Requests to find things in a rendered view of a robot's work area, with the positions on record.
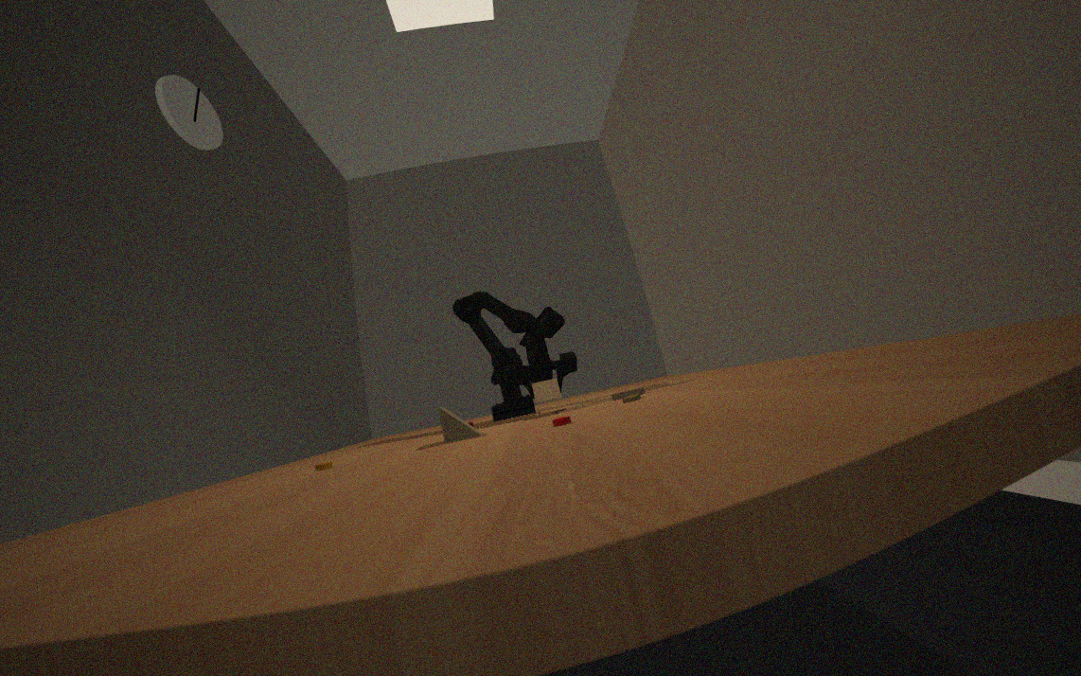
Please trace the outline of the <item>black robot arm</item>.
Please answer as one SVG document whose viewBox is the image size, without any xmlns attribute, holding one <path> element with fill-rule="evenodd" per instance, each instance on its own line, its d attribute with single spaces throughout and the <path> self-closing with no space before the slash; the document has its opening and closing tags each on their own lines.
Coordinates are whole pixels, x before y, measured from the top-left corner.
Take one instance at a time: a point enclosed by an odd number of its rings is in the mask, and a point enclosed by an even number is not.
<svg viewBox="0 0 1081 676">
<path fill-rule="evenodd" d="M 452 312 L 454 312 L 455 316 L 458 316 L 461 321 L 470 326 L 473 334 L 481 340 L 488 349 L 488 354 L 491 355 L 491 364 L 494 366 L 494 373 L 492 373 L 490 380 L 492 384 L 501 385 L 502 399 L 504 399 L 502 405 L 523 399 L 518 384 L 506 385 L 504 373 L 505 364 L 523 364 L 523 360 L 520 360 L 520 355 L 515 352 L 513 347 L 506 348 L 502 346 L 499 337 L 484 322 L 481 316 L 482 308 L 494 313 L 494 316 L 499 316 L 506 328 L 512 330 L 513 334 L 523 334 L 523 332 L 526 332 L 520 341 L 520 345 L 525 348 L 528 348 L 530 342 L 545 342 L 544 337 L 553 337 L 558 329 L 566 324 L 566 321 L 564 321 L 561 314 L 551 310 L 551 306 L 545 306 L 540 316 L 535 318 L 530 312 L 512 309 L 512 306 L 507 306 L 499 299 L 494 299 L 494 296 L 488 294 L 488 292 L 476 292 L 465 296 L 465 299 L 456 299 L 455 303 L 452 303 Z M 528 377 L 530 377 L 531 383 L 548 381 L 553 377 L 553 370 L 540 373 L 528 373 Z"/>
</svg>

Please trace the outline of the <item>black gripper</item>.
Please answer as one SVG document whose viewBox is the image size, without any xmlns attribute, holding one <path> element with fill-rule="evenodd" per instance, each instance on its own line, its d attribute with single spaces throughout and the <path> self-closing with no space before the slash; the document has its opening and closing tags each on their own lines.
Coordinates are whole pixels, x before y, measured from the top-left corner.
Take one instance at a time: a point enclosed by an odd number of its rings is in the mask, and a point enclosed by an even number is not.
<svg viewBox="0 0 1081 676">
<path fill-rule="evenodd" d="M 528 373 L 540 373 L 556 370 L 558 388 L 561 390 L 563 377 L 568 376 L 568 373 L 577 371 L 576 354 L 574 352 L 561 353 L 559 354 L 559 358 L 561 358 L 561 360 L 553 360 L 553 362 L 550 362 L 548 347 L 546 347 L 545 342 L 536 341 L 530 342 L 526 353 L 528 366 L 519 363 L 505 364 L 504 373 L 506 385 L 523 385 L 528 392 L 530 392 L 532 398 L 533 388 L 530 383 L 530 377 L 528 377 Z"/>
</svg>

